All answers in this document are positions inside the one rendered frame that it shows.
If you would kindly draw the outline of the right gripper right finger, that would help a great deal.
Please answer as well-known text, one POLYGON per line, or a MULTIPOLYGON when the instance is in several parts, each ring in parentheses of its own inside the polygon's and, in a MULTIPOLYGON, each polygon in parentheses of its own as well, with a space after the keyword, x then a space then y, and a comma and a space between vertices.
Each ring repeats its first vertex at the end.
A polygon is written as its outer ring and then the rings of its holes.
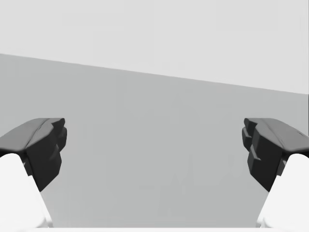
POLYGON ((251 176, 268 192, 258 228, 309 228, 309 136, 273 118, 245 118, 251 176))

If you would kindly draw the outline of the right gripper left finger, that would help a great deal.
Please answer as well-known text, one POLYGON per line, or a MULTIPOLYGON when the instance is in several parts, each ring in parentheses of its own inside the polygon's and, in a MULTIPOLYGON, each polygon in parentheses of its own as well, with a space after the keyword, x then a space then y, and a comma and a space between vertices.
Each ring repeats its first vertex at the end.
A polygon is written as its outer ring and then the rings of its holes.
POLYGON ((0 136, 0 228, 53 227, 41 192, 58 176, 64 118, 36 118, 0 136))

